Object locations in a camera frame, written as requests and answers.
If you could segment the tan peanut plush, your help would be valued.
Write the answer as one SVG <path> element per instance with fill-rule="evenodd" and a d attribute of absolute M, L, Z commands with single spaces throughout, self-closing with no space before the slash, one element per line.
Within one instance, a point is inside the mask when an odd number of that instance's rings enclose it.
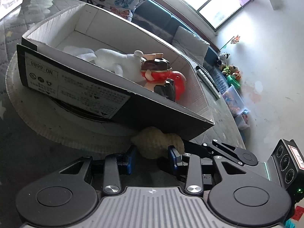
<path fill-rule="evenodd" d="M 149 127 L 131 138 L 139 153 L 147 159 L 154 160 L 167 156 L 169 146 L 174 146 L 180 154 L 184 154 L 184 143 L 180 136 Z"/>

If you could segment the red round toy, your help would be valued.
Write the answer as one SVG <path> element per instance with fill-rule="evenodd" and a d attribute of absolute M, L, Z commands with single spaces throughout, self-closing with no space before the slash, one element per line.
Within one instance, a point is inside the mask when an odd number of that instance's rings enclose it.
<path fill-rule="evenodd" d="M 169 79 L 172 79 L 174 81 L 176 100 L 179 100 L 180 96 L 185 92 L 187 80 L 185 76 L 178 71 L 171 71 L 169 73 Z"/>

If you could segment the white plush rabbit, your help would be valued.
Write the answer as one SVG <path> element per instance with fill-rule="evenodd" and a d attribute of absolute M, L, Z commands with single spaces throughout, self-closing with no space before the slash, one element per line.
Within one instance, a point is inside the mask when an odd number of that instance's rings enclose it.
<path fill-rule="evenodd" d="M 144 81 L 144 77 L 141 74 L 142 51 L 135 51 L 133 54 L 122 54 L 106 48 L 93 51 L 89 48 L 75 46 L 66 46 L 63 51 L 135 83 Z"/>

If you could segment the black haired doll figure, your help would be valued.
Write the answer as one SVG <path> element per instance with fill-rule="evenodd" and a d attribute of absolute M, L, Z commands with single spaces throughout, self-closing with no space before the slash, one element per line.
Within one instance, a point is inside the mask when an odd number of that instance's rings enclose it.
<path fill-rule="evenodd" d="M 170 78 L 172 68 L 163 53 L 145 54 L 141 74 L 146 80 L 145 88 L 171 101 L 176 101 L 174 80 Z"/>

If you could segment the clear plastic storage bin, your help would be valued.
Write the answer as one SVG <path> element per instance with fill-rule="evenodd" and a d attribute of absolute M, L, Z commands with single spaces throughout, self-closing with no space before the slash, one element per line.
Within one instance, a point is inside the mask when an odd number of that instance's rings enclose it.
<path fill-rule="evenodd" d="M 246 104 L 244 103 L 234 86 L 230 86 L 227 91 L 223 93 L 222 96 L 233 117 L 237 117 L 244 111 L 247 114 L 249 113 L 249 109 L 247 108 Z"/>

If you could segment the grey remote control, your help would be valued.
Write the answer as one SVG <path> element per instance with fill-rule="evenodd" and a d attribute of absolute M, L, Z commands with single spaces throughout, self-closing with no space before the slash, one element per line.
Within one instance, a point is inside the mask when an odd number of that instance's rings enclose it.
<path fill-rule="evenodd" d="M 210 91 L 213 93 L 213 95 L 216 97 L 216 99 L 220 99 L 221 95 L 219 92 L 216 90 L 212 82 L 208 79 L 208 77 L 203 73 L 202 70 L 197 70 L 196 71 L 198 77 L 207 85 L 207 87 L 210 89 Z"/>

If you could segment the green orange plush toys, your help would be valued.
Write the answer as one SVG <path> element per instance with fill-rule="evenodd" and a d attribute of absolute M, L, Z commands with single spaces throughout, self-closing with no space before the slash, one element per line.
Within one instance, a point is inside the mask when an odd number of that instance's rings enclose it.
<path fill-rule="evenodd" d="M 225 65 L 222 69 L 222 74 L 225 76 L 229 86 L 233 86 L 236 89 L 241 87 L 240 85 L 240 71 L 235 65 Z"/>

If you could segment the round beige mat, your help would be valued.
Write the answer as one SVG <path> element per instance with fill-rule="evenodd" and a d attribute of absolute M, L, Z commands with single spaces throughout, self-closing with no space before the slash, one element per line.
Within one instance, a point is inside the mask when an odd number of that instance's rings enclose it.
<path fill-rule="evenodd" d="M 56 104 L 48 96 L 22 85 L 14 54 L 5 76 L 8 97 L 20 118 L 37 134 L 62 145 L 99 152 L 126 150 L 132 129 L 79 117 Z"/>

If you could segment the black white plush toy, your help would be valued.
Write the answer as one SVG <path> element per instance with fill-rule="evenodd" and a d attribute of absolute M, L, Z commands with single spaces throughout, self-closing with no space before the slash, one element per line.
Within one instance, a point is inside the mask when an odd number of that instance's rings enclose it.
<path fill-rule="evenodd" d="M 230 56 L 230 53 L 227 53 L 227 52 L 221 53 L 218 56 L 216 63 L 217 63 L 217 66 L 220 71 L 222 71 L 226 67 L 229 56 Z"/>

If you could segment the black remote control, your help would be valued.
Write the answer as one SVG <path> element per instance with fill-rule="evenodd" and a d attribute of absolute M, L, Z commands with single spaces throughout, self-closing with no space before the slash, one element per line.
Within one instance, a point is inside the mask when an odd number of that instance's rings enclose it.
<path fill-rule="evenodd" d="M 209 81 L 212 83 L 212 85 L 215 87 L 215 89 L 219 92 L 219 89 L 218 89 L 217 85 L 215 84 L 213 78 L 210 76 L 209 72 L 205 68 L 203 68 L 200 65 L 197 65 L 195 67 L 195 69 L 196 70 L 202 70 L 202 72 L 206 75 L 206 77 L 209 79 Z"/>

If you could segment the black white cardboard box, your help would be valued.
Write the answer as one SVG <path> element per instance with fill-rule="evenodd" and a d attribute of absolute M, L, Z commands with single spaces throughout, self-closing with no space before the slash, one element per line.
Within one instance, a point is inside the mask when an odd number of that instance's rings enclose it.
<path fill-rule="evenodd" d="M 64 52 L 66 46 L 162 53 L 187 84 L 170 101 L 109 70 Z M 195 62 L 169 43 L 107 10 L 82 3 L 33 26 L 17 45 L 23 86 L 133 130 L 156 127 L 187 141 L 214 126 Z"/>

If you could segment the small pinwheel flag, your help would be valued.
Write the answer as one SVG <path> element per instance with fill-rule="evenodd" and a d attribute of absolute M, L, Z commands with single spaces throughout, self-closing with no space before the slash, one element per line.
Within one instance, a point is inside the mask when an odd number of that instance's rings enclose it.
<path fill-rule="evenodd" d="M 240 35 L 233 36 L 225 45 L 223 45 L 219 50 L 225 49 L 228 44 L 237 44 L 240 40 Z"/>

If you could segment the grey pillow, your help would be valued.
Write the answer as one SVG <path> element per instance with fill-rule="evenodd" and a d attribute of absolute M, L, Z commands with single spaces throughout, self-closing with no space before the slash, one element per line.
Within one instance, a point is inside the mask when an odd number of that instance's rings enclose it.
<path fill-rule="evenodd" d="M 179 26 L 173 37 L 172 46 L 196 63 L 203 64 L 210 44 L 200 36 Z"/>

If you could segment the blue sofa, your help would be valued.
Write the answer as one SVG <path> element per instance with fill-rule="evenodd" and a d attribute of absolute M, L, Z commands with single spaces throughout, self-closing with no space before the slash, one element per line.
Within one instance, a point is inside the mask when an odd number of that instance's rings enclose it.
<path fill-rule="evenodd" d="M 145 1 L 135 10 L 132 22 L 169 43 L 172 43 L 173 36 L 180 26 L 191 33 L 195 32 L 173 13 L 153 0 Z M 217 69 L 218 59 L 217 53 L 212 47 L 209 47 L 201 66 L 208 72 L 206 75 L 211 78 L 214 87 L 223 94 L 228 90 L 229 84 L 224 75 Z"/>

